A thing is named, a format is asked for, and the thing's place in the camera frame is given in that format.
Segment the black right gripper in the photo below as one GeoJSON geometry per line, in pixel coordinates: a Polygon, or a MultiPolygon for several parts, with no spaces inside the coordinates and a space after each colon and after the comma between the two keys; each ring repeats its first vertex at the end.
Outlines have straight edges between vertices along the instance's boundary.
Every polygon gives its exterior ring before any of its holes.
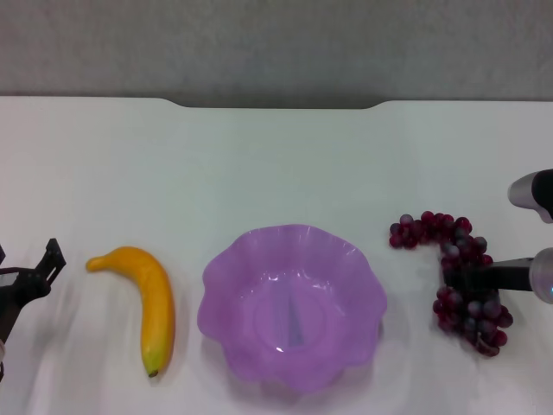
{"type": "Polygon", "coordinates": [[[486,268],[448,268],[443,272],[443,281],[453,289],[485,289],[487,286],[497,290],[532,291],[530,270],[533,260],[534,258],[511,259],[495,262],[486,268]],[[486,285],[482,281],[482,272],[486,285]]]}

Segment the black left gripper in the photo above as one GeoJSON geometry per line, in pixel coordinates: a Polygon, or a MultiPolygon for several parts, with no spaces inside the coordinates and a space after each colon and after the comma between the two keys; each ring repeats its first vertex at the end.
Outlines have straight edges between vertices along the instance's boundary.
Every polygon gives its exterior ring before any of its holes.
{"type": "MultiPolygon", "coordinates": [[[[0,262],[5,253],[0,246],[0,262]]],[[[57,239],[50,239],[46,251],[34,270],[1,269],[1,341],[6,342],[23,307],[47,296],[52,284],[67,264],[57,239]]]]}

